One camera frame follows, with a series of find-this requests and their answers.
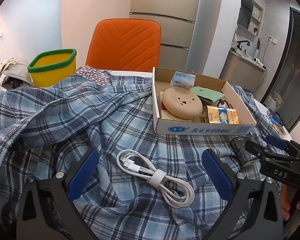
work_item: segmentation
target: black box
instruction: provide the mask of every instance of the black box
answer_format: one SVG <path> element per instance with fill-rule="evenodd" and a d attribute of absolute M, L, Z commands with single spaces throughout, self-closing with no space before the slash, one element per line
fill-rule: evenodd
<path fill-rule="evenodd" d="M 244 148 L 244 144 L 247 140 L 248 137 L 235 137 L 231 140 L 231 146 L 234 149 L 234 152 L 239 157 L 239 161 L 242 167 L 252 165 L 259 161 L 257 157 L 247 152 Z"/>

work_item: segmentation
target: green rim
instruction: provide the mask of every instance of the green rim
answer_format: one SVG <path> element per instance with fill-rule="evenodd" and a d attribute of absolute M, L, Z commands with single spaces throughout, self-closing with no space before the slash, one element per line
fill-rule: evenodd
<path fill-rule="evenodd" d="M 58 63 L 51 64 L 51 65 L 47 65 L 47 66 L 34 67 L 34 64 L 37 63 L 37 61 L 42 57 L 56 55 L 56 54 L 65 54 L 65 53 L 67 53 L 67 54 L 71 53 L 69 58 L 65 61 L 58 62 Z M 29 73 L 37 73 L 37 72 L 45 72 L 45 71 L 49 71 L 49 70 L 63 68 L 65 66 L 70 65 L 72 63 L 72 61 L 74 60 L 76 55 L 77 55 L 77 51 L 75 49 L 56 49 L 56 50 L 51 50 L 51 51 L 40 53 L 28 65 L 28 72 Z"/>

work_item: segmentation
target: orange chair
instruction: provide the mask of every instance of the orange chair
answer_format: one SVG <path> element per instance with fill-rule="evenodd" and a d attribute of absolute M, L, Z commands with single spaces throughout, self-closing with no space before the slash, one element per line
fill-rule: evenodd
<path fill-rule="evenodd" d="M 151 72 L 158 66 L 161 27 L 141 19 L 107 19 L 94 30 L 86 65 L 98 69 Z"/>

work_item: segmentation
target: blue plaid cloth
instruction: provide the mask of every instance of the blue plaid cloth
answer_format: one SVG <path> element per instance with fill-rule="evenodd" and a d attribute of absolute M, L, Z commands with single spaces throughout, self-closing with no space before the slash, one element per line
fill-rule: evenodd
<path fill-rule="evenodd" d="M 202 166 L 202 152 L 214 149 L 235 172 L 245 172 L 251 179 L 264 179 L 259 163 L 240 168 L 231 136 L 154 133 L 151 79 L 105 73 L 111 82 L 104 88 L 76 74 L 51 88 L 0 92 L 0 223 L 13 232 L 29 176 L 47 179 L 67 171 L 93 147 L 100 153 L 98 169 L 74 204 L 97 237 L 202 238 L 227 205 Z M 269 118 L 260 113 L 251 94 L 234 89 L 258 122 L 249 137 L 266 146 L 263 138 L 277 134 Z M 169 176 L 188 181 L 195 190 L 193 203 L 173 209 L 144 179 L 122 172 L 116 155 L 123 149 L 134 149 Z M 235 231 L 249 206 L 248 202 Z M 53 203 L 51 208 L 59 221 Z M 67 234 L 61 223 L 60 228 Z"/>

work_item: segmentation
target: yellow plastic container with green rim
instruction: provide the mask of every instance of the yellow plastic container with green rim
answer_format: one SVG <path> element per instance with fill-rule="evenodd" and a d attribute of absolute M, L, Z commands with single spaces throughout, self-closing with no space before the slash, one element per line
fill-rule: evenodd
<path fill-rule="evenodd" d="M 28 66 L 36 87 L 50 87 L 76 70 L 75 49 L 57 49 L 40 53 Z"/>

